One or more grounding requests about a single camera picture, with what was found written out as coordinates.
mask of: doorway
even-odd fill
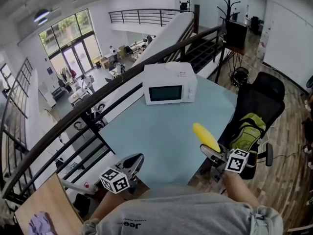
[[[66,62],[74,70],[77,77],[86,74],[92,69],[92,62],[83,42],[78,42],[63,51]]]

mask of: purple cloth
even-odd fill
[[[48,213],[35,214],[29,222],[28,235],[56,235]]]

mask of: forearm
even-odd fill
[[[223,180],[229,198],[236,202],[248,203],[252,207],[260,206],[258,199],[248,189],[239,174],[226,171]]]
[[[125,203],[127,200],[124,198],[125,194],[119,193],[114,194],[112,192],[108,192],[104,198],[102,199],[100,205],[94,211],[90,219],[97,218],[99,220],[103,219],[110,212],[112,212],[116,207]]]

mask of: blue tabletop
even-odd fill
[[[146,105],[141,97],[100,131],[120,159],[144,154],[138,177],[150,188],[186,185],[205,160],[193,123],[218,140],[232,118],[237,95],[202,77],[197,80],[194,102]]]

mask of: black box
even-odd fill
[[[226,44],[238,49],[245,49],[248,28],[244,24],[230,21],[226,24],[226,29]]]

